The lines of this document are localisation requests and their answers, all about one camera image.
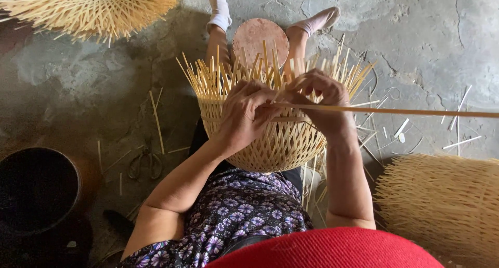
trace round wooden board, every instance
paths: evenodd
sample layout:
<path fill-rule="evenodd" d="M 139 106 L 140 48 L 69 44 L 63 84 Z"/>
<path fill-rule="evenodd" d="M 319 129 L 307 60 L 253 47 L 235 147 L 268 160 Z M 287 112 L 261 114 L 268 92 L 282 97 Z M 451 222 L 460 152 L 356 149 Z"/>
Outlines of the round wooden board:
<path fill-rule="evenodd" d="M 240 56 L 240 63 L 245 64 L 242 54 L 242 48 L 245 48 L 248 68 L 253 68 L 257 53 L 260 53 L 260 58 L 264 57 L 263 41 L 266 43 L 269 66 L 273 65 L 272 50 L 277 45 L 279 67 L 281 67 L 290 53 L 290 43 L 284 31 L 276 23 L 264 18 L 250 19 L 236 30 L 232 48 L 235 56 Z M 262 71 L 265 71 L 265 64 L 262 66 Z"/>

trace scissors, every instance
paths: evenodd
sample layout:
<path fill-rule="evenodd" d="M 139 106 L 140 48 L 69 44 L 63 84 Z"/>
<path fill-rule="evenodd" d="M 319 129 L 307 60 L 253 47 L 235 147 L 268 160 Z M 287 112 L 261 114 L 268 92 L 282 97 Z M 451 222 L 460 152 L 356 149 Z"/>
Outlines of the scissors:
<path fill-rule="evenodd" d="M 130 161 L 130 165 L 128 166 L 128 177 L 137 180 L 139 179 L 141 175 L 141 162 L 142 158 L 148 157 L 148 168 L 150 171 L 150 178 L 152 180 L 157 179 L 159 176 L 161 176 L 161 173 L 163 172 L 163 163 L 161 160 L 153 154 L 152 148 L 151 148 L 151 136 L 146 136 L 144 137 L 144 147 L 142 148 L 142 152 L 137 155 L 135 158 Z"/>

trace woven bamboo basket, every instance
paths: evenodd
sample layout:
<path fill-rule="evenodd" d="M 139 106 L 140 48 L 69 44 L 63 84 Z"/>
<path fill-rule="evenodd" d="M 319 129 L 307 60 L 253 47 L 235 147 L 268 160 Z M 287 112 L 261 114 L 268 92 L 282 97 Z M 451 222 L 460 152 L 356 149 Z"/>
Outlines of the woven bamboo basket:
<path fill-rule="evenodd" d="M 340 61 L 342 48 L 343 44 L 338 48 L 332 61 L 323 60 L 320 69 L 343 83 L 352 97 L 374 64 L 362 67 L 359 60 L 356 65 L 349 67 L 347 60 L 350 49 L 347 50 L 346 58 Z M 309 61 L 291 60 L 291 76 L 281 75 L 278 70 L 274 70 L 279 68 L 276 50 L 274 47 L 271 53 L 270 51 L 267 53 L 265 41 L 263 57 L 257 54 L 253 66 L 249 66 L 243 54 L 242 57 L 235 58 L 234 65 L 228 72 L 218 57 L 216 60 L 212 58 L 209 66 L 204 61 L 197 60 L 193 67 L 184 55 L 185 69 L 178 59 L 177 61 L 198 97 L 201 118 L 208 137 L 211 137 L 219 128 L 222 105 L 227 94 L 239 80 L 260 80 L 271 89 L 279 91 L 300 73 L 315 68 L 318 65 L 318 57 L 319 55 L 315 55 Z M 322 96 L 312 95 L 310 99 L 318 103 L 322 100 Z M 260 138 L 229 157 L 227 161 L 248 171 L 263 173 L 285 171 L 304 165 L 325 146 L 326 138 L 317 131 L 302 111 L 285 108 L 279 117 L 267 125 Z"/>
<path fill-rule="evenodd" d="M 97 43 L 131 36 L 161 19 L 177 0 L 0 0 L 10 17 L 33 22 L 39 31 L 60 31 L 77 39 L 97 36 Z"/>
<path fill-rule="evenodd" d="M 378 178 L 391 233 L 467 267 L 499 267 L 499 161 L 410 155 Z"/>

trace floral shirt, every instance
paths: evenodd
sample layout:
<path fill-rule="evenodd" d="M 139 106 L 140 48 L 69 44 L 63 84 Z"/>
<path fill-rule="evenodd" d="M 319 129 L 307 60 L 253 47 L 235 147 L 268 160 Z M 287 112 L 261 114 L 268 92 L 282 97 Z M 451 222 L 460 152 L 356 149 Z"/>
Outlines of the floral shirt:
<path fill-rule="evenodd" d="M 212 175 L 186 213 L 184 237 L 143 247 L 118 267 L 204 267 L 249 236 L 312 229 L 301 196 L 280 174 L 241 169 Z"/>

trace concrete floor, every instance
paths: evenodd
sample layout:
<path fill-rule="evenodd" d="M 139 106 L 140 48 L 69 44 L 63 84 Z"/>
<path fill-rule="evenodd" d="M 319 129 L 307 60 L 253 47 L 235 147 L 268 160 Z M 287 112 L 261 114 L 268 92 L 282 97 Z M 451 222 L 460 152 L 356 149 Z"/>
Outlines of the concrete floor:
<path fill-rule="evenodd" d="M 499 107 L 499 0 L 228 0 L 233 24 L 251 18 L 270 19 L 285 28 L 330 6 L 340 6 L 342 16 L 330 30 L 320 31 L 308 42 L 308 56 L 319 52 L 332 58 L 339 39 L 346 35 L 351 58 L 377 61 L 375 73 L 353 104 L 381 99 L 390 87 L 400 98 L 383 107 L 400 109 L 456 110 L 467 86 L 471 91 L 463 110 L 497 111 Z M 165 150 L 190 145 L 199 117 L 194 93 L 175 61 L 185 52 L 190 60 L 203 58 L 208 36 L 208 0 L 181 0 L 165 21 L 158 21 L 130 42 L 117 41 L 111 48 L 91 42 L 71 43 L 58 34 L 33 35 L 14 23 L 0 24 L 0 146 L 2 154 L 21 147 L 51 146 L 72 152 L 97 153 L 102 144 L 104 168 L 143 143 L 151 133 L 155 151 L 159 141 L 148 91 L 155 96 L 163 87 L 158 106 Z M 394 98 L 398 93 L 392 90 Z M 357 123 L 365 115 L 357 115 Z M 461 147 L 461 156 L 499 158 L 497 120 L 461 118 L 460 134 L 448 130 L 451 118 L 374 115 L 377 130 L 393 135 L 405 118 L 406 142 L 381 149 L 386 163 L 395 153 L 415 150 L 426 154 L 456 154 L 442 147 L 481 135 Z M 379 145 L 392 140 L 382 133 Z M 380 160 L 376 141 L 367 147 Z M 166 175 L 182 162 L 187 151 L 162 156 Z M 119 196 L 119 173 L 126 173 L 129 154 L 109 170 L 89 215 L 94 229 L 92 262 L 109 250 L 124 246 L 102 218 L 103 209 L 130 212 L 153 189 L 156 182 L 123 182 Z M 365 154 L 365 163 L 378 167 Z"/>

